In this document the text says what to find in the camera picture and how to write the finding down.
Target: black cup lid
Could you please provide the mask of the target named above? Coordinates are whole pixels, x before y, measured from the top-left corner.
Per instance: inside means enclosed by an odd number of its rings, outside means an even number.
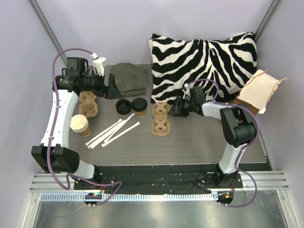
[[[119,100],[116,103],[116,110],[119,114],[128,114],[131,111],[131,102],[125,99]]]
[[[142,112],[146,110],[147,106],[147,101],[141,97],[135,98],[132,101],[132,109],[136,112]]]

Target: brown paper bag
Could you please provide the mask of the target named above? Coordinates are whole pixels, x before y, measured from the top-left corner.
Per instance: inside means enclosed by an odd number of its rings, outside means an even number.
[[[281,86],[278,88],[279,84],[284,80],[288,80],[288,83],[290,82],[288,77],[277,80],[266,72],[268,72],[268,70],[258,70],[247,81],[233,103],[241,104],[245,102],[249,104],[253,114],[263,114],[266,110],[266,105],[274,92],[284,87]]]

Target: pillow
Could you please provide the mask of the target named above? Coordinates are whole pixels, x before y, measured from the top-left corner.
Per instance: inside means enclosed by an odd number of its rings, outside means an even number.
[[[253,33],[215,41],[175,41],[153,34],[149,48],[153,61],[152,103],[173,104],[176,96],[183,95],[181,89],[185,83],[203,78],[218,84],[217,101],[232,101],[257,70]],[[203,88],[207,100],[212,100],[216,93],[212,82],[200,81],[190,85],[195,86]]]

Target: green cloth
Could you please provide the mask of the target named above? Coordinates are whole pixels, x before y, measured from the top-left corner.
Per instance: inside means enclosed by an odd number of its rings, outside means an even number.
[[[110,70],[110,74],[115,76],[116,86],[122,96],[146,94],[146,72],[143,66],[131,63],[119,63]]]

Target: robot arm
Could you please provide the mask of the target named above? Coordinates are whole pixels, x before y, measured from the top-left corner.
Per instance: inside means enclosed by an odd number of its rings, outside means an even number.
[[[229,104],[207,102],[201,87],[190,89],[190,100],[184,100],[178,96],[169,114],[186,117],[189,112],[222,121],[227,144],[224,155],[216,167],[216,179],[219,185],[230,184],[238,173],[237,166],[245,151],[242,148],[253,141],[257,134],[254,119],[244,110],[229,106]]]
[[[55,125],[53,139],[51,142],[51,163],[54,172],[73,173],[75,176],[89,179],[100,183],[98,168],[87,164],[79,159],[77,152],[69,149],[68,135],[74,107],[78,101],[80,92],[92,91],[96,96],[106,99],[120,98],[114,76],[109,76],[108,86],[105,85],[104,67],[109,63],[107,58],[97,58],[96,54],[91,55],[94,59],[93,67],[95,72],[88,75],[88,61],[84,58],[68,57],[65,75],[56,76],[56,85],[59,95],[59,109]],[[47,130],[41,140],[40,146],[32,147],[32,156],[48,172],[47,145],[51,128],[56,113],[56,93],[53,93],[52,111],[47,125]]]

